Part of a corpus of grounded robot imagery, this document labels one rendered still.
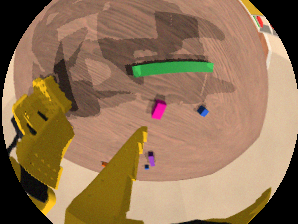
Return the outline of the purple rod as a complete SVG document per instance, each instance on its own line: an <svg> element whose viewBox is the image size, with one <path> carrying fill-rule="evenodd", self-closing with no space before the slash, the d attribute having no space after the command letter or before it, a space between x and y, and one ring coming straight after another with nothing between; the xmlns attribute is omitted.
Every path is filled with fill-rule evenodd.
<svg viewBox="0 0 298 224"><path fill-rule="evenodd" d="M155 166L153 152L148 152L148 157L151 166Z"/></svg>

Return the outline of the green rod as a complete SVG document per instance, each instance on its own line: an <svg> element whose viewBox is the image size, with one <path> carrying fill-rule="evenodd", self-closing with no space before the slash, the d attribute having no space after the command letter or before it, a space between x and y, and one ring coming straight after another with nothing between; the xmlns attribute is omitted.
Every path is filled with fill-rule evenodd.
<svg viewBox="0 0 298 224"><path fill-rule="evenodd" d="M203 61L167 61L132 66L134 78L180 72L213 72L214 63Z"/></svg>

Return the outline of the magenta rod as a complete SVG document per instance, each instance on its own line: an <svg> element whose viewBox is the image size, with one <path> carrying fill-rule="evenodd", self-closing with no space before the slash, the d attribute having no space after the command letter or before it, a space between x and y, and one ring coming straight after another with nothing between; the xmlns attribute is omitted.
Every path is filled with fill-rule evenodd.
<svg viewBox="0 0 298 224"><path fill-rule="evenodd" d="M156 103L154 105L154 108L152 110L152 118L155 118L155 119L161 119L164 111L165 111L165 108L166 108L166 103L165 101L162 101L162 100L156 100Z"/></svg>

